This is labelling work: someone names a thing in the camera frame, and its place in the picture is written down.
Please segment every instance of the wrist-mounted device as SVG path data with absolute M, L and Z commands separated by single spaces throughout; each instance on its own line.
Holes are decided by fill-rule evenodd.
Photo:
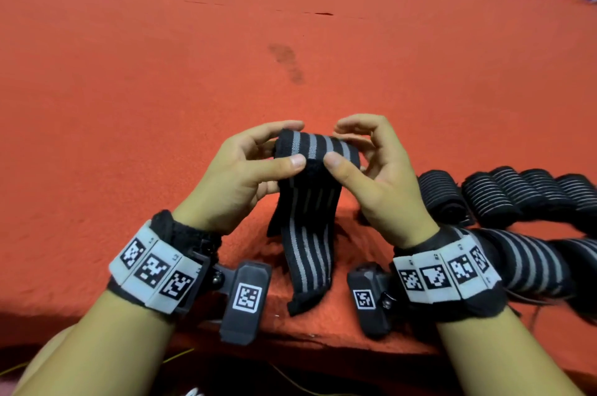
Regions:
M 218 264 L 218 234 L 176 222 L 161 211 L 146 222 L 110 263 L 108 290 L 164 315 L 184 316 L 208 291 L 228 296 L 220 325 L 222 341 L 246 345 L 257 334 L 272 276 L 268 264 Z
M 452 322 L 494 317 L 507 305 L 499 274 L 479 239 L 466 230 L 441 227 L 407 253 L 396 249 L 391 273 L 366 263 L 348 274 L 367 336 L 386 335 L 396 318 Z

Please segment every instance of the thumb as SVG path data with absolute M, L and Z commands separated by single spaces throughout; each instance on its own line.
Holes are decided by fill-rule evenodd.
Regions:
M 255 184 L 287 179 L 300 173 L 306 164 L 307 159 L 302 154 L 279 159 L 247 161 L 247 175 L 250 182 Z
M 374 181 L 361 172 L 350 161 L 336 152 L 324 156 L 324 165 L 338 182 L 346 187 L 362 205 L 367 205 L 371 195 L 377 190 Z

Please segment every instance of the hand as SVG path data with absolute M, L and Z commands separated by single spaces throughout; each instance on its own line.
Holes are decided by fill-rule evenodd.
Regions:
M 325 166 L 356 197 L 371 226 L 387 242 L 403 249 L 433 236 L 439 227 L 425 209 L 408 154 L 387 119 L 354 114 L 339 120 L 334 131 L 369 162 L 366 170 L 359 171 L 336 152 L 324 157 Z
M 228 138 L 193 192 L 172 212 L 174 219 L 208 232 L 230 234 L 257 202 L 279 191 L 280 179 L 301 172 L 301 154 L 269 159 L 282 129 L 300 131 L 303 121 L 270 122 Z

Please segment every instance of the fingernail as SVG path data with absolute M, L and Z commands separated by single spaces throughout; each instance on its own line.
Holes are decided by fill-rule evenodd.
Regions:
M 340 162 L 340 154 L 337 152 L 328 152 L 326 155 L 324 155 L 324 164 L 328 168 L 335 168 L 340 164 Z
M 293 163 L 293 167 L 302 168 L 307 163 L 307 159 L 303 154 L 295 154 L 290 156 L 290 161 Z

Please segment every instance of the red carpet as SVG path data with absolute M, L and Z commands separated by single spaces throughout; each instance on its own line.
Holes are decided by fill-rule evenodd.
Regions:
M 226 137 L 265 121 L 303 119 L 330 133 L 342 116 L 382 113 L 418 173 L 440 168 L 462 181 L 507 164 L 597 180 L 597 9 L 582 0 L 0 5 L 0 345 L 46 340 L 80 317 L 137 228 L 183 199 Z M 280 48 L 294 57 L 276 62 Z M 221 249 L 225 264 L 275 265 L 264 331 L 431 351 L 359 331 L 347 270 L 388 262 L 392 251 L 355 225 L 347 194 L 334 286 L 289 319 L 281 246 L 265 237 L 275 203 L 261 203 Z M 577 235 L 559 225 L 526 231 Z M 597 329 L 548 308 L 536 334 L 564 368 L 597 375 Z

